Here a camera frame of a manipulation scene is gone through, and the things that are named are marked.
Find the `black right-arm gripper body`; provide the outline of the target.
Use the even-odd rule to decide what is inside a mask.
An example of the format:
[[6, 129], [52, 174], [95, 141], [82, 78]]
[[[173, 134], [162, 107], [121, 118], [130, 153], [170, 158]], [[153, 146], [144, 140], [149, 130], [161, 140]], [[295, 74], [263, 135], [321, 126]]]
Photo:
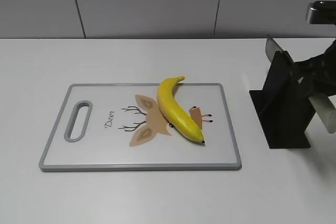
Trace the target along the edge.
[[315, 1], [308, 5], [308, 24], [335, 25], [335, 1]]

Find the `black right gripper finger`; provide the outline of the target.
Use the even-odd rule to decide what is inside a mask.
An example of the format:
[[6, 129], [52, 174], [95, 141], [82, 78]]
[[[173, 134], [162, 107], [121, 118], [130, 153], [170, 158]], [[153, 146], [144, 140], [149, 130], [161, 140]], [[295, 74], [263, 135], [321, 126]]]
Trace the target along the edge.
[[323, 54], [292, 65], [292, 78], [299, 83], [299, 93], [303, 97], [325, 94], [335, 95], [335, 42]]

